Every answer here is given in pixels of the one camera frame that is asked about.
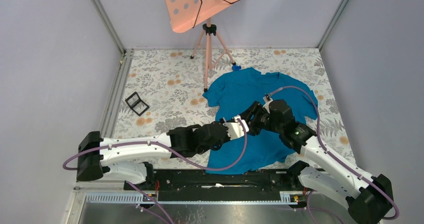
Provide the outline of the blue t-shirt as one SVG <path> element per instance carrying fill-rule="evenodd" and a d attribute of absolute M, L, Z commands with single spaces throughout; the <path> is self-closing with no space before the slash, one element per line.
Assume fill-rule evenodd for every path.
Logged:
<path fill-rule="evenodd" d="M 264 95 L 280 87 L 284 87 L 284 90 L 274 94 L 273 99 L 285 100 L 296 121 L 305 124 L 307 117 L 317 118 L 315 108 L 318 100 L 314 92 L 305 83 L 279 72 L 262 74 L 254 68 L 246 68 L 226 73 L 210 85 L 203 97 L 210 107 L 219 107 L 216 120 L 228 120 L 241 114 L 254 101 L 264 104 Z M 207 173 L 243 174 L 277 161 L 285 162 L 286 157 L 294 153 L 280 141 L 277 133 L 263 130 L 257 136 L 248 136 L 245 153 L 236 165 L 227 170 L 216 170 L 232 164 L 240 156 L 242 149 L 244 139 L 238 138 L 225 143 L 220 150 L 211 151 Z"/>

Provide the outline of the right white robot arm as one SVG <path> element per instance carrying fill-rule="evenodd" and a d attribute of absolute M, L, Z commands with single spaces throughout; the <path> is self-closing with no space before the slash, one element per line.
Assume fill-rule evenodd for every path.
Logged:
<path fill-rule="evenodd" d="M 250 134 L 262 130 L 277 133 L 289 149 L 312 160 L 324 169 L 322 174 L 304 161 L 287 170 L 291 189 L 315 190 L 347 209 L 357 223 L 379 223 L 394 208 L 391 181 L 374 176 L 355 166 L 325 144 L 307 125 L 295 120 L 284 100 L 270 100 L 262 105 L 255 101 L 240 115 Z"/>

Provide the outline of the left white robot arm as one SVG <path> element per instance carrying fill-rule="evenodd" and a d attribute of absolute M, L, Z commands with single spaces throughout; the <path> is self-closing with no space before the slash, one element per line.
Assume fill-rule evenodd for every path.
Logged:
<path fill-rule="evenodd" d="M 131 164 L 133 159 L 191 158 L 208 150 L 219 150 L 236 138 L 235 123 L 212 122 L 203 126 L 177 127 L 156 136 L 112 139 L 99 131 L 89 132 L 78 146 L 77 181 L 128 180 L 150 189 L 155 176 L 147 164 Z"/>

